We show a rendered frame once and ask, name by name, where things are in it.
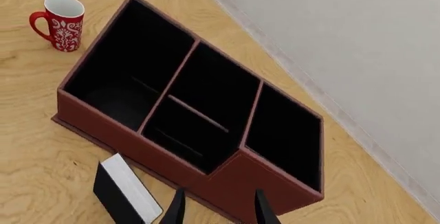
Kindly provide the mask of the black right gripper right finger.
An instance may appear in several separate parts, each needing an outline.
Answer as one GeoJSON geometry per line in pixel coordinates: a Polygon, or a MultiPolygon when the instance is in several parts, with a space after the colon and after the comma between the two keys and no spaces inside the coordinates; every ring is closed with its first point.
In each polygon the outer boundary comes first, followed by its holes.
{"type": "Polygon", "coordinates": [[[257,224],[281,224],[261,189],[255,191],[254,209],[257,224]]]}

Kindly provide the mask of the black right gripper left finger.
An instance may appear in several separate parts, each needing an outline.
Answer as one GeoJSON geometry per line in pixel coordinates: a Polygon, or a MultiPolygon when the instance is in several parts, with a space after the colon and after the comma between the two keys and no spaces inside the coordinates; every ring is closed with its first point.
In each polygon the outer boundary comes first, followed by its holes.
{"type": "Polygon", "coordinates": [[[185,189],[176,190],[165,215],[162,217],[162,224],[183,224],[186,207],[185,189]]]}

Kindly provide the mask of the black book with white pages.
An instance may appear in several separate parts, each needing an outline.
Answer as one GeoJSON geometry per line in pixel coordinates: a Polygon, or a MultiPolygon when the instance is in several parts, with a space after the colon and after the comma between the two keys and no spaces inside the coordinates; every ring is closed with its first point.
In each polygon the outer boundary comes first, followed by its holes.
{"type": "Polygon", "coordinates": [[[93,193],[115,224],[152,224],[163,212],[118,153],[98,164],[93,193]]]}

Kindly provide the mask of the red-brown desk caddy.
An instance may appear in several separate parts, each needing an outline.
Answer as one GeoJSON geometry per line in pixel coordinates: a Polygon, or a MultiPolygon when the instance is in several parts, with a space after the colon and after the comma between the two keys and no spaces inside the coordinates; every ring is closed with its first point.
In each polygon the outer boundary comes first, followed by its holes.
{"type": "Polygon", "coordinates": [[[57,91],[56,120],[204,205],[254,221],[324,198],[316,112],[144,0],[126,0],[57,91]]]}

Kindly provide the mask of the red white patterned mug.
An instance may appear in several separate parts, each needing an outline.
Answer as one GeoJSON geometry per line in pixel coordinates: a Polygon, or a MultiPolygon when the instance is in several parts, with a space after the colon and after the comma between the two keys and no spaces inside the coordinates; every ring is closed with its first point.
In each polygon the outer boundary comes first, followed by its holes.
{"type": "Polygon", "coordinates": [[[77,50],[83,29],[84,5],[78,0],[44,0],[43,5],[44,11],[31,13],[31,28],[59,51],[77,50]],[[47,21],[49,34],[44,34],[36,27],[37,19],[47,21]]]}

